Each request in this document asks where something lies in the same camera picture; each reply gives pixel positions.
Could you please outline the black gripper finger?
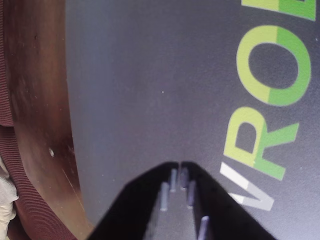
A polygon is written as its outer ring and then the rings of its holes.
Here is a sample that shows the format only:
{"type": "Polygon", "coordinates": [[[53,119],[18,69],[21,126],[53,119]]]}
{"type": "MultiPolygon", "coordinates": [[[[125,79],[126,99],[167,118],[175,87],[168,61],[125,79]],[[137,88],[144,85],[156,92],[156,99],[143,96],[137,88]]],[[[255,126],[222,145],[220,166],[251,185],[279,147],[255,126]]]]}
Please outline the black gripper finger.
{"type": "Polygon", "coordinates": [[[181,163],[180,185],[193,211],[197,240],[273,240],[274,237],[195,162],[181,163]]]}
{"type": "Polygon", "coordinates": [[[160,212],[168,210],[178,169],[177,162],[165,162],[126,184],[88,238],[152,240],[160,212]]]}

